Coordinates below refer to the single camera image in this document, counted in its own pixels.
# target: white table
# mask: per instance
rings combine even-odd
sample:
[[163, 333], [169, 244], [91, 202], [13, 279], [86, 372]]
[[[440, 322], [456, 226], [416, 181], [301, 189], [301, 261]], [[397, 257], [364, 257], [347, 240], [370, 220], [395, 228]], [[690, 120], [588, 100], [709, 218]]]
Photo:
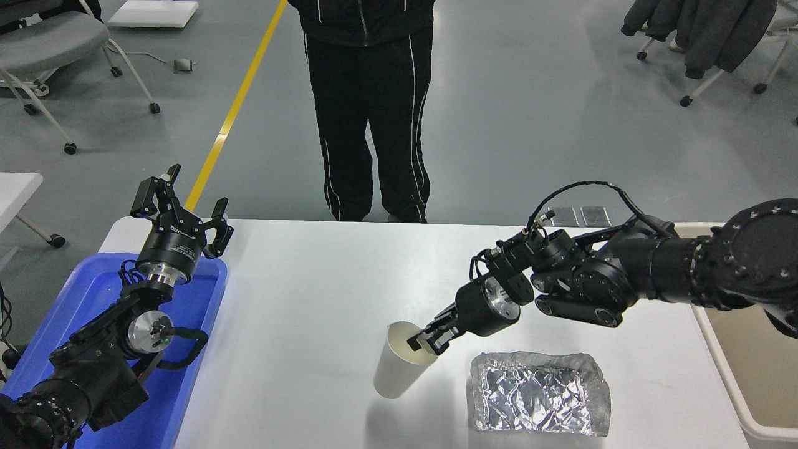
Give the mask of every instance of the white table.
[[[372, 378], [388, 324], [426, 325], [468, 280], [471, 257], [520, 227], [230, 223], [227, 291], [177, 448], [748, 447], [684, 304], [640, 301], [617, 329], [526, 307], [493, 336], [454, 340], [400, 399], [380, 397]], [[139, 252], [149, 228], [120, 219], [100, 251]], [[471, 360], [513, 351], [591, 354], [612, 394], [609, 436], [470, 429]]]
[[[39, 173], [0, 173], [0, 232], [33, 196], [44, 178]], [[17, 247], [0, 248], [0, 270], [17, 252]]]
[[197, 2], [178, 0], [128, 0], [108, 20], [112, 26], [184, 28], [199, 7]]

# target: crumpled aluminum foil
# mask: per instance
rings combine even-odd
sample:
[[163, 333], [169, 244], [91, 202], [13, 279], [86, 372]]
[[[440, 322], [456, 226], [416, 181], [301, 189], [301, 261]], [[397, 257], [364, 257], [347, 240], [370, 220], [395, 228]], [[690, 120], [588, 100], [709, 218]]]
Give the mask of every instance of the crumpled aluminum foil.
[[478, 431], [607, 436], [610, 388], [588, 354], [480, 354], [471, 362]]

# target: white paper cup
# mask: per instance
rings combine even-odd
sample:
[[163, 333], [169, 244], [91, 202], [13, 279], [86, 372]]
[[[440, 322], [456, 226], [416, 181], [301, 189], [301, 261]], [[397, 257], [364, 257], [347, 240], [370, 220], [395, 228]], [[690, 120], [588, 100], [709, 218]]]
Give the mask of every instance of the white paper cup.
[[398, 398], [437, 360], [438, 356], [423, 348], [414, 351], [407, 344], [407, 339], [420, 331], [418, 326], [407, 321], [397, 321], [388, 326], [388, 337], [374, 374], [374, 388], [381, 396]]

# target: blue plastic tray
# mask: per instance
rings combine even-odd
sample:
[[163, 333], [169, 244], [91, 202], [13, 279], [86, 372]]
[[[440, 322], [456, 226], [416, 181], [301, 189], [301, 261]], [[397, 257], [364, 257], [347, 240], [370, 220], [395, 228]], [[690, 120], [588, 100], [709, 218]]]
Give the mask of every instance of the blue plastic tray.
[[[105, 252], [83, 260], [72, 271], [47, 317], [2, 393], [17, 399], [53, 373], [49, 354], [69, 335], [116, 301], [121, 289], [117, 271], [137, 254]], [[160, 307], [175, 326], [201, 328], [211, 339], [213, 323], [227, 284], [227, 266], [219, 259], [201, 259], [192, 281], [175, 286], [171, 302]], [[194, 342], [175, 339], [164, 359], [183, 359]], [[120, 423], [92, 431], [77, 441], [80, 449], [169, 449], [174, 446], [205, 351], [178, 371], [156, 369], [144, 383], [150, 399]]]

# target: yellow floor line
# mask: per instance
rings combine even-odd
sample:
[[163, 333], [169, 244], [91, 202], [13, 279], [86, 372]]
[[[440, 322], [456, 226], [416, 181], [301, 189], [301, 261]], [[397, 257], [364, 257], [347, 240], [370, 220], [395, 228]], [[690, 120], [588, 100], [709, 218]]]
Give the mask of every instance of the yellow floor line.
[[247, 92], [249, 92], [252, 79], [255, 78], [255, 74], [258, 73], [260, 62], [263, 60], [263, 54], [266, 53], [266, 48], [269, 46], [271, 37], [275, 33], [277, 23], [280, 22], [283, 10], [286, 9], [286, 3], [287, 0], [280, 0], [280, 4], [277, 5], [275, 15], [271, 18], [271, 23], [269, 23], [269, 27], [266, 29], [266, 33], [263, 35], [263, 40], [260, 42], [258, 51], [255, 52], [255, 57], [252, 58], [252, 63], [250, 63], [249, 70], [247, 70], [247, 76], [244, 77], [244, 81], [242, 81], [241, 86], [239, 87], [239, 92], [235, 95], [235, 100], [233, 100], [233, 104], [230, 106], [230, 111], [227, 112], [227, 117], [224, 119], [222, 129], [219, 131], [219, 135], [216, 136], [216, 141], [211, 147], [211, 152], [207, 155], [205, 164], [199, 171], [199, 176], [194, 182], [194, 187], [192, 187], [191, 193], [188, 194], [188, 199], [186, 200], [184, 207], [190, 211], [194, 210], [197, 205], [197, 201], [200, 200], [200, 195], [202, 195], [202, 191], [205, 189], [207, 179], [211, 176], [211, 171], [213, 171], [213, 167], [216, 165], [216, 160], [219, 158], [219, 154], [222, 153], [224, 142], [227, 140], [227, 135], [230, 133], [230, 128], [232, 128], [233, 123], [235, 123], [235, 118], [239, 115], [239, 110], [241, 109], [241, 105], [244, 103], [244, 99], [247, 98]]

